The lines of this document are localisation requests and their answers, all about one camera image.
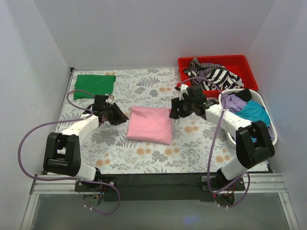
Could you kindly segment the pink t-shirt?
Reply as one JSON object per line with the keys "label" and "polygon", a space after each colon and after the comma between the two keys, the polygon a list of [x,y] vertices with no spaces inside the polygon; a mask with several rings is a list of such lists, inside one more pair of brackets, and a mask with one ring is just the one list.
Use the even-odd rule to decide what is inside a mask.
{"label": "pink t-shirt", "polygon": [[173,123],[169,115],[169,108],[133,106],[127,139],[170,145]]}

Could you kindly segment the green t-shirt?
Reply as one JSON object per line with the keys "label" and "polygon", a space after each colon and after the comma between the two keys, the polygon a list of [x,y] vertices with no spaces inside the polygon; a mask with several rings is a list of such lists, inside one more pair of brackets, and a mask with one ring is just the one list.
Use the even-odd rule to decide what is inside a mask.
{"label": "green t-shirt", "polygon": [[74,85],[73,99],[93,98],[95,95],[111,95],[115,75],[78,75]]}

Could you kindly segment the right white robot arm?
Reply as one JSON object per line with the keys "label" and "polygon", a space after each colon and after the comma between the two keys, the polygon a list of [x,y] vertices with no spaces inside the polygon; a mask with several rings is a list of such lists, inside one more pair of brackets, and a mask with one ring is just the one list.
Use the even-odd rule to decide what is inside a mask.
{"label": "right white robot arm", "polygon": [[236,156],[216,175],[218,187],[226,191],[235,184],[235,178],[273,157],[275,149],[265,122],[237,116],[227,109],[226,95],[220,94],[219,97],[218,102],[207,100],[200,86],[183,84],[179,97],[171,101],[169,117],[179,119],[191,114],[202,116],[235,137]]}

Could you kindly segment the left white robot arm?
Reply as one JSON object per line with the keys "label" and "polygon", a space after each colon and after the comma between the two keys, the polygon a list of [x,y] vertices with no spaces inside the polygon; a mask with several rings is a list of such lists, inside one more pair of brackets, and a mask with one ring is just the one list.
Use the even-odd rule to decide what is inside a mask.
{"label": "left white robot arm", "polygon": [[82,162],[80,142],[105,121],[117,126],[127,122],[128,117],[108,96],[96,95],[94,103],[84,110],[79,121],[59,133],[48,135],[44,171],[86,180],[90,191],[98,191],[102,186],[101,178],[97,177],[99,170]]}

